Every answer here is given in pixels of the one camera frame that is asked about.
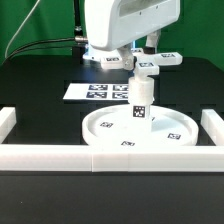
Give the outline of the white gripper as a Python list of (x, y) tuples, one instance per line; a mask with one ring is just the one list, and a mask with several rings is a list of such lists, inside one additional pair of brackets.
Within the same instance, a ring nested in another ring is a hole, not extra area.
[(144, 51), (156, 54), (160, 29), (178, 20), (180, 0), (85, 0), (84, 9), (89, 44), (117, 49), (123, 68), (132, 70), (134, 56), (127, 44), (149, 34)]

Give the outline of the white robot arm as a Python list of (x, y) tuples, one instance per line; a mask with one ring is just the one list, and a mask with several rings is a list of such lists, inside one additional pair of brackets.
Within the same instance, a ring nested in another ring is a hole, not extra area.
[(84, 10), (87, 58), (108, 68), (107, 58), (120, 57), (119, 68), (132, 70), (132, 42), (147, 37), (155, 53), (161, 29), (179, 18), (180, 0), (85, 0)]

